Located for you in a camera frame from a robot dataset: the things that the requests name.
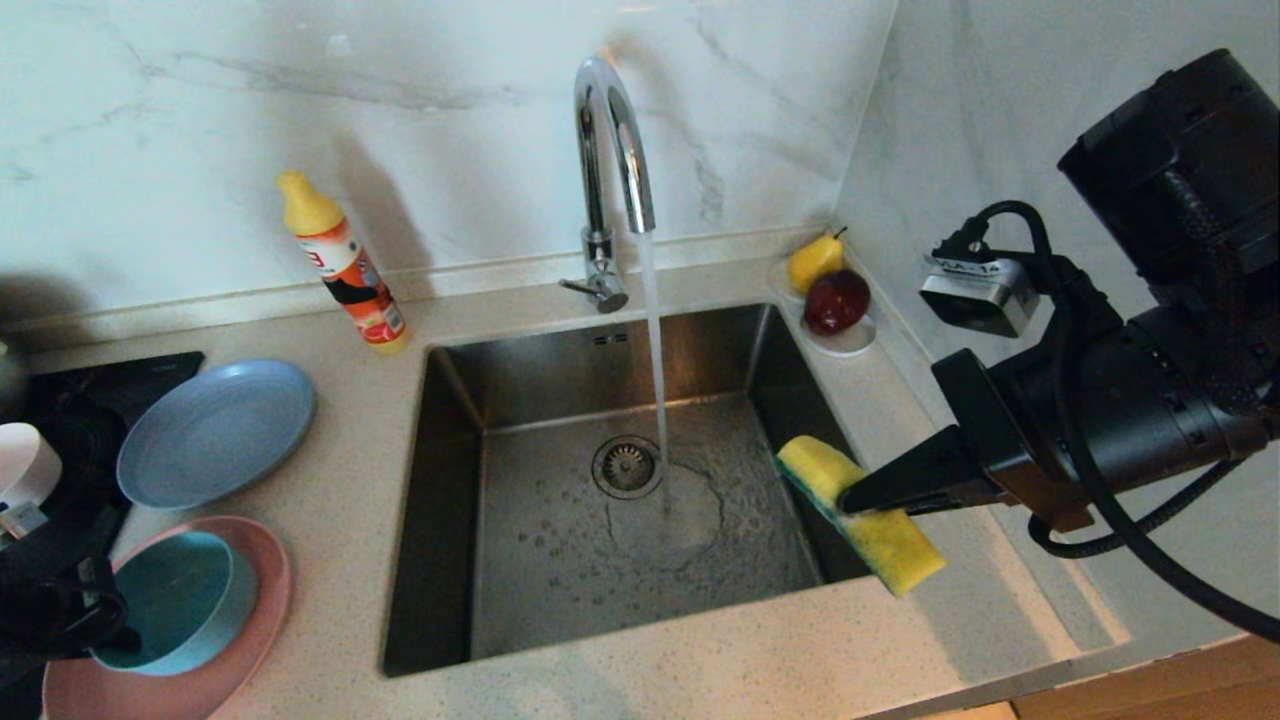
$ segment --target speckled countertop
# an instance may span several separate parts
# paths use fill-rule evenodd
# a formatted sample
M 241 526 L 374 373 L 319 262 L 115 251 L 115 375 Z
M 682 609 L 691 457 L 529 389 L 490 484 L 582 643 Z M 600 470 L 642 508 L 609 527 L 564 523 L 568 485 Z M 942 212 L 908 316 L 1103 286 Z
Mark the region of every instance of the speckled countertop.
M 769 264 L 663 272 L 663 314 L 772 301 Z M 643 316 L 640 283 L 630 284 L 632 302 L 609 322 Z M 206 369 L 279 357 L 315 382 L 315 423 L 279 470 L 196 511 L 136 509 L 116 548 L 216 514 L 261 520 L 288 546 L 297 579 L 288 623 L 219 717 L 854 717 L 1082 653 L 1070 618 L 1048 602 L 992 515 L 977 509 L 922 519 L 950 566 L 906 600 L 863 578 L 387 679 L 379 662 L 425 350 L 600 323 L 581 297 L 556 287 L 412 302 L 404 311 L 416 338 L 393 357 L 362 347 L 334 310 L 35 359 L 36 370 L 49 372 L 202 350 Z M 904 333 L 877 313 L 879 338 L 867 352 L 836 359 L 805 347 L 872 468 L 934 429 L 899 369 Z

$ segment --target water stream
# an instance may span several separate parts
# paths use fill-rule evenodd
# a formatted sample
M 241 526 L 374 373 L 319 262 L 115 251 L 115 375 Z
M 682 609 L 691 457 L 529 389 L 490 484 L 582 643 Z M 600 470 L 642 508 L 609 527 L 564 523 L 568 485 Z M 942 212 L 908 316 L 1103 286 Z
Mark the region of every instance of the water stream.
M 662 372 L 662 325 L 658 320 L 658 270 L 653 263 L 653 236 L 636 237 L 644 268 L 644 307 L 649 316 L 649 354 L 653 357 L 653 393 L 658 406 L 658 450 L 662 451 L 662 477 L 667 477 L 667 380 Z

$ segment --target red apple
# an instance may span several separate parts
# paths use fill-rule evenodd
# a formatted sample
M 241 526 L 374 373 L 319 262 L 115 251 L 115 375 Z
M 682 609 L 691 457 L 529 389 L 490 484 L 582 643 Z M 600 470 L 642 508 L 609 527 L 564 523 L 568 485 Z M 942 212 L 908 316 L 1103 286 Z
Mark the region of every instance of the red apple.
M 863 319 L 872 304 L 867 281 L 852 270 L 836 270 L 813 281 L 804 301 L 804 322 L 814 334 L 832 336 Z

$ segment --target bottle label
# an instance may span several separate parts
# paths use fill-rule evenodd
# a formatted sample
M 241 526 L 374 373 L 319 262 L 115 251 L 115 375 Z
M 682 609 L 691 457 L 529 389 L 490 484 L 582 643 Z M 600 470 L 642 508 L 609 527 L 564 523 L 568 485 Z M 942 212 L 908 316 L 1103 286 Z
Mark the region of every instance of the bottle label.
M 329 238 L 329 233 L 298 238 L 298 245 L 302 246 L 302 251 L 307 254 L 307 259 L 311 260 L 321 278 L 332 278 L 342 273 L 364 252 L 355 236 L 343 234 L 346 237 L 333 240 Z
M 404 319 L 387 283 L 346 222 L 298 245 L 320 272 L 334 300 L 347 309 L 365 342 L 381 345 L 404 334 Z

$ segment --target wall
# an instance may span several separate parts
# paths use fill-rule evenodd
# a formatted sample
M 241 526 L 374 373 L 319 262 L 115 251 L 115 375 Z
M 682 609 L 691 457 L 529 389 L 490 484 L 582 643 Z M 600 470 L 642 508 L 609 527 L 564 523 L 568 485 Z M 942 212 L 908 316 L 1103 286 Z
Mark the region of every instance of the wall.
M 0 320 L 314 283 L 280 227 L 285 168 L 388 274 L 581 272 L 572 85 L 604 45 L 657 240 L 824 222 L 895 5 L 8 0 Z
M 1123 315 L 1155 305 L 1055 165 L 1078 135 L 1161 72 L 1220 46 L 1230 47 L 1276 97 L 1275 0 L 906 0 L 899 6 L 836 219 L 850 225 L 852 249 L 933 359 L 969 346 L 988 364 L 997 361 L 1038 340 L 1048 318 L 1046 306 L 1021 340 L 1006 341 L 942 324 L 916 295 L 925 273 L 922 255 L 965 218 L 1006 197 L 1039 208 L 1055 250 L 1089 272 Z M 993 237 L 997 247 L 1028 242 L 1016 223 Z M 915 375 L 910 379 L 927 405 L 938 407 L 933 379 L 923 369 Z M 1193 571 L 1272 614 L 1280 612 L 1277 450 L 1272 445 L 1249 460 L 1156 536 Z M 1180 486 L 1148 486 L 1126 493 L 1124 502 L 1130 512 L 1144 512 Z M 1043 562 L 1024 539 L 1025 510 L 995 512 L 1027 553 L 1038 553 L 1032 561 Z M 1097 534 L 1084 530 L 1071 539 L 1089 533 Z M 1082 565 L 1134 642 L 1074 662 L 1068 679 L 1236 632 L 1126 552 Z

